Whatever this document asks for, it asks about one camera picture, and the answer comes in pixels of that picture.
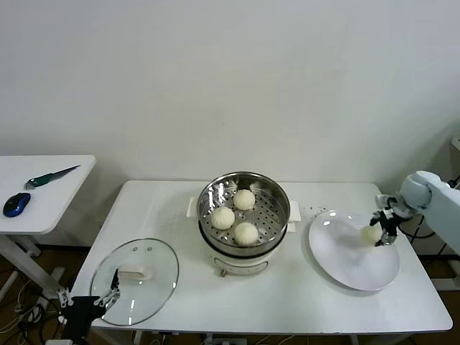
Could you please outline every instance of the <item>floor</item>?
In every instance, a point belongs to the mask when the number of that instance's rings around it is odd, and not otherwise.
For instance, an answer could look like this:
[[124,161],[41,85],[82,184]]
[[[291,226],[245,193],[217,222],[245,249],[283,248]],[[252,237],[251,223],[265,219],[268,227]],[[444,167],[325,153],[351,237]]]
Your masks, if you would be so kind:
[[[67,270],[61,280],[61,283],[64,286],[71,286],[77,272],[79,271],[83,261],[86,257],[85,252],[69,252],[61,250],[44,250],[42,255],[37,258],[37,262],[48,272],[50,272],[57,262],[59,265],[67,267]],[[3,257],[0,257],[0,286],[4,284],[6,279],[8,279],[11,270],[13,267],[6,261]],[[451,277],[452,271],[445,262],[437,261],[431,264],[428,267],[428,274],[433,278],[440,277]],[[18,277],[13,287],[10,289],[9,293],[0,303],[0,329],[3,329],[4,325],[8,324],[15,317],[14,308],[17,304],[17,295],[20,289],[23,287],[25,282],[24,277]],[[32,283],[27,285],[28,288],[34,288]],[[443,299],[446,307],[448,308],[452,319],[454,320],[454,327],[447,332],[443,333],[422,333],[415,334],[409,339],[400,342],[400,345],[429,345],[429,344],[460,344],[460,293],[450,292],[450,293],[440,293],[441,298]],[[33,305],[36,297],[32,293],[28,293],[24,296],[24,293],[21,295],[21,299],[25,297],[25,305]],[[52,306],[48,307],[47,317],[52,317],[54,310]],[[28,342],[30,345],[40,344],[39,330],[41,323],[38,323],[37,326],[33,325],[29,327],[28,332]],[[43,327],[43,338],[50,339],[54,332],[57,329],[58,322],[56,319],[49,320]],[[20,337],[20,334],[15,334],[18,331],[17,327],[14,327],[11,331],[2,333],[0,332],[0,344],[21,344],[27,342]],[[133,334],[130,331],[124,332],[123,336],[130,338]],[[215,335],[215,337],[224,338],[225,335]],[[246,338],[248,345],[255,345],[263,336],[253,336],[253,335],[232,335],[232,338]],[[285,336],[271,336],[266,341],[263,341],[259,345],[269,344],[274,345],[282,341]],[[364,344],[371,336],[360,336],[359,340],[361,344]],[[142,335],[141,345],[160,345],[162,335],[144,333]],[[110,345],[94,332],[91,332],[90,335],[90,344],[91,345]],[[200,345],[202,342],[200,334],[180,334],[179,336],[168,335],[165,337],[164,345]],[[350,345],[350,338],[348,336],[296,336],[292,339],[287,340],[283,343],[284,345],[301,345],[301,344],[324,344],[324,345]]]

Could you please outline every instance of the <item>white plate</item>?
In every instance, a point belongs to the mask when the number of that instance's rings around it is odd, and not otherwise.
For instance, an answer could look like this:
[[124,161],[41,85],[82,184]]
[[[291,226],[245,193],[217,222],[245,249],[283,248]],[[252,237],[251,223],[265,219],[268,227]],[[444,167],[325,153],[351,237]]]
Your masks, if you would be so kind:
[[369,215],[327,211],[310,226],[308,240],[319,265],[334,279],[351,288],[376,291],[388,286],[400,269],[396,246],[372,247],[362,229]]

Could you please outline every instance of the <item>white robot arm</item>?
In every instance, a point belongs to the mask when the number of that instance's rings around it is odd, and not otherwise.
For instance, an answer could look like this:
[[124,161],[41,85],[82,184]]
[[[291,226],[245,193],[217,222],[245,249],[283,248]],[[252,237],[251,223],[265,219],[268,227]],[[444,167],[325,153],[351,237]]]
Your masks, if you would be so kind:
[[376,246],[393,243],[399,224],[419,213],[437,235],[460,253],[460,190],[451,188],[439,176],[417,171],[404,179],[399,193],[379,195],[377,203],[382,210],[374,213],[371,225],[379,221],[384,232]]

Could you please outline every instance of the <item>white wall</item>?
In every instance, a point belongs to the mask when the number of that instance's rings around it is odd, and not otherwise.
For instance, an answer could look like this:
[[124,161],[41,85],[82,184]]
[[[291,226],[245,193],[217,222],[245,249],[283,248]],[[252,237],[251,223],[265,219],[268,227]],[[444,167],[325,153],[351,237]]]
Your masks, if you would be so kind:
[[460,2],[0,2],[0,154],[94,154],[48,243],[90,244],[128,179],[450,178]]

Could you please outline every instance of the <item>green knife handle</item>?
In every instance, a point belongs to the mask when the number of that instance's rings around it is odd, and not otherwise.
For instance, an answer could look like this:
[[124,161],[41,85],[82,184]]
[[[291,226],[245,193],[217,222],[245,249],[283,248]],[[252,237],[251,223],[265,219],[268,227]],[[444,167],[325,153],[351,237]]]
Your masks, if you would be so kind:
[[41,185],[46,185],[48,182],[51,181],[53,173],[46,174],[43,176],[40,176],[39,178],[31,178],[29,180],[29,183],[33,185],[34,187],[40,187]]

